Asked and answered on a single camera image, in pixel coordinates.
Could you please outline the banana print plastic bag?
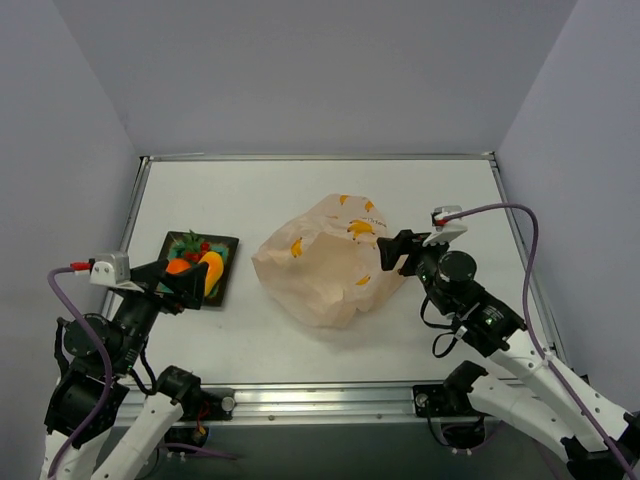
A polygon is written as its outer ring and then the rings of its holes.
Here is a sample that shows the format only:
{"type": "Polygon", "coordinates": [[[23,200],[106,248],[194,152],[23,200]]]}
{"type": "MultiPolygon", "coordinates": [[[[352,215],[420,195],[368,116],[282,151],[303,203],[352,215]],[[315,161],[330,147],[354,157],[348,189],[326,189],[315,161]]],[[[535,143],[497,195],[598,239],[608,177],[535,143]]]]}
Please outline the banana print plastic bag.
{"type": "Polygon", "coordinates": [[[367,197],[331,194],[276,230],[252,256],[266,292],[300,323],[345,328],[404,283],[381,268],[383,215],[367,197]]]}

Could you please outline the red fake berry sprig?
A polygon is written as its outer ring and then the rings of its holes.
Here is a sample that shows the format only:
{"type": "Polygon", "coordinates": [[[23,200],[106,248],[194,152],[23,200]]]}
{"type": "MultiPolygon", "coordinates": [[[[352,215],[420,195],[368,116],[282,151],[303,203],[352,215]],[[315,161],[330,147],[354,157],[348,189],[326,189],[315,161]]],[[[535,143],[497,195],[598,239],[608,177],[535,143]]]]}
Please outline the red fake berry sprig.
{"type": "Polygon", "coordinates": [[[210,251],[210,243],[192,230],[184,232],[175,242],[176,257],[197,264],[210,251]]]}

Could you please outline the yellow fake mango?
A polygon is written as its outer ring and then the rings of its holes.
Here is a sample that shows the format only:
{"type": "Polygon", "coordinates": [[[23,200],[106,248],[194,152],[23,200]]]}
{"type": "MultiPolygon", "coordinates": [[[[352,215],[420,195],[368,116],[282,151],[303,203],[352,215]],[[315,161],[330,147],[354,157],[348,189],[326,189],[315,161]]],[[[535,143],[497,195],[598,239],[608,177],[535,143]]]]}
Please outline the yellow fake mango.
{"type": "Polygon", "coordinates": [[[204,289],[204,296],[207,297],[224,273],[224,260],[217,252],[209,251],[201,257],[199,264],[207,265],[204,289]]]}

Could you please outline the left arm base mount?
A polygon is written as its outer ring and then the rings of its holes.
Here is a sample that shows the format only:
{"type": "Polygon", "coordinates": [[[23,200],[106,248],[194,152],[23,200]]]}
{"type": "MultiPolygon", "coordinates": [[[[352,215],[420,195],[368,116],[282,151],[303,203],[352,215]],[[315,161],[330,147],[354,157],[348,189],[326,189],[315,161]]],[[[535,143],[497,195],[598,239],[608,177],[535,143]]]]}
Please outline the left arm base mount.
{"type": "Polygon", "coordinates": [[[211,422],[230,421],[236,406],[231,388],[203,389],[188,405],[178,423],[164,435],[164,444],[171,451],[196,453],[208,441],[211,422]]]}

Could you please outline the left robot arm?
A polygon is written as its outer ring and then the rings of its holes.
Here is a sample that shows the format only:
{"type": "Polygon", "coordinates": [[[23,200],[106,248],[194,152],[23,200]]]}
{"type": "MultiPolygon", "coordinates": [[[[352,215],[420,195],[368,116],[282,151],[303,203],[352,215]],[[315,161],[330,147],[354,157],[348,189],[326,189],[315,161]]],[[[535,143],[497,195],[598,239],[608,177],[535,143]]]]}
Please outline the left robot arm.
{"type": "Polygon", "coordinates": [[[59,378],[44,420],[41,478],[134,479],[162,449],[208,455],[206,424],[231,420],[234,391],[207,391],[177,366],[155,374],[146,350],[157,317],[200,309],[224,270],[223,256],[201,249],[138,267],[124,252],[104,253],[48,274],[71,317],[56,321],[59,378]],[[114,317],[81,313],[57,281],[64,274],[86,274],[119,295],[114,317]]]}

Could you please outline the orange fake tangerine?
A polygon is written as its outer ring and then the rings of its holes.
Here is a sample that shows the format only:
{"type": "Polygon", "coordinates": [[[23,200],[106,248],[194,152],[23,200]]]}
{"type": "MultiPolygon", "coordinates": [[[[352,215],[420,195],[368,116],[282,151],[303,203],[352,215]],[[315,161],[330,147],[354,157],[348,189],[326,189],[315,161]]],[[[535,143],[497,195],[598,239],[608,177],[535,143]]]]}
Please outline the orange fake tangerine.
{"type": "Polygon", "coordinates": [[[185,272],[192,267],[191,263],[183,258],[173,258],[169,261],[166,272],[172,275],[185,272]]]}

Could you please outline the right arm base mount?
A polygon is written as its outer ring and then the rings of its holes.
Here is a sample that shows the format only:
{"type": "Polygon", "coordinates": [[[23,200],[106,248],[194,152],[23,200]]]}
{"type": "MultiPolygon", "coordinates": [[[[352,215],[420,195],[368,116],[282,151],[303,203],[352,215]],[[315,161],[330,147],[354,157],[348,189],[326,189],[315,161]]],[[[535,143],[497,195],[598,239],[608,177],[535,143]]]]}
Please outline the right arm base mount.
{"type": "Polygon", "coordinates": [[[443,384],[412,387],[414,413],[427,422],[435,442],[456,451],[473,450],[486,440],[485,415],[459,399],[443,384]]]}

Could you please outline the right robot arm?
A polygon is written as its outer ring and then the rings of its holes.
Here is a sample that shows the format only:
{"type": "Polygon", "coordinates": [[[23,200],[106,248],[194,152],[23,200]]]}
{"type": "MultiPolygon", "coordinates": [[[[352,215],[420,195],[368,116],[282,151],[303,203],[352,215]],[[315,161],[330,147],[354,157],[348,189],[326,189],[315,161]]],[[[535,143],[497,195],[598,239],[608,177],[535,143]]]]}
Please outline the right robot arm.
{"type": "Polygon", "coordinates": [[[417,277],[425,302],[449,318],[446,330],[515,376],[512,387],[484,367],[463,361],[444,382],[455,412],[493,416],[544,445],[575,479],[629,478],[639,461],[639,417],[607,400],[553,352],[536,346],[524,319],[476,282],[467,253],[401,231],[379,240],[381,266],[417,277]]]}

